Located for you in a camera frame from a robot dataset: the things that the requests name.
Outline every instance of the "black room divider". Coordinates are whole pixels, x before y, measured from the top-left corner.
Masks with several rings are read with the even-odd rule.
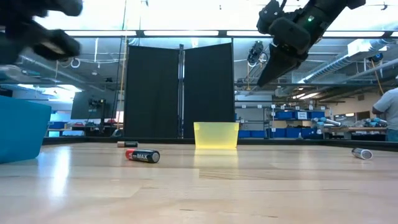
[[[179,50],[129,47],[125,137],[178,137],[178,54]]]
[[[184,72],[184,138],[194,122],[235,122],[232,44],[186,50]]]

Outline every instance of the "yellow bin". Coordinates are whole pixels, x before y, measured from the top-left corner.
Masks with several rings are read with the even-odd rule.
[[[239,123],[195,122],[193,129],[198,149],[234,149],[238,144]]]

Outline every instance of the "person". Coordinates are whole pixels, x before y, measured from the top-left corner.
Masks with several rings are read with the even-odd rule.
[[[387,121],[386,141],[398,142],[398,88],[389,90],[373,105],[372,113],[384,114]]]

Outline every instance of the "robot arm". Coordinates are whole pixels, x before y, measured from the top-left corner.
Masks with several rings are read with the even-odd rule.
[[[258,81],[259,86],[299,68],[308,51],[325,33],[345,7],[356,9],[366,0],[309,0],[304,8],[284,12],[287,0],[271,0],[260,11],[257,29],[274,36],[269,45],[269,61]]]
[[[33,20],[45,17],[48,11],[60,11],[67,16],[78,16],[82,0],[1,0],[0,65],[13,64],[26,48],[47,60],[63,60],[80,53],[80,45],[63,30],[47,30]]]

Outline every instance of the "gray shirt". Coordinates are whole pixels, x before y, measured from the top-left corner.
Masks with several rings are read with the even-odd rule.
[[[386,115],[387,128],[398,130],[398,88],[385,93],[373,107]]]

